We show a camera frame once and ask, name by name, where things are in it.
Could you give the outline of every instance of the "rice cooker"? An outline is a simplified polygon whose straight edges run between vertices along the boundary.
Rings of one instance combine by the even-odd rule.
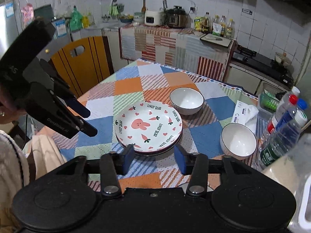
[[[149,11],[145,12],[145,25],[148,26],[160,26],[165,23],[164,11]]]
[[[167,13],[167,25],[171,28],[184,28],[187,21],[186,11],[181,6],[174,6]]]

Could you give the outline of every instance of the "pressure cooker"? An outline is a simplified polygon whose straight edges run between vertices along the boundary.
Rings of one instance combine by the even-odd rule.
[[[167,25],[171,28],[184,28],[186,26],[187,14],[181,6],[174,6],[167,11]]]

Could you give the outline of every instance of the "screw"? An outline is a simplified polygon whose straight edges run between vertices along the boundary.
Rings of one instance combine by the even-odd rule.
[[[117,186],[106,186],[104,187],[104,192],[106,194],[114,194],[119,191],[119,188]]]
[[[204,192],[204,187],[202,186],[192,186],[189,188],[189,191],[193,194],[199,194]]]

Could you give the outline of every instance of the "blue bottle cap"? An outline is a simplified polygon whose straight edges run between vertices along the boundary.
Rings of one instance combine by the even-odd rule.
[[[308,104],[303,99],[299,99],[297,102],[297,106],[302,110],[305,110],[308,107]]]

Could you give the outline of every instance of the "green plastic bag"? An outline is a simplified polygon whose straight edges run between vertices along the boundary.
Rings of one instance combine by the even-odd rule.
[[[71,19],[69,21],[69,26],[70,26],[71,31],[80,30],[82,28],[81,19],[82,19],[82,15],[77,10],[77,7],[74,6],[73,13],[71,14]]]

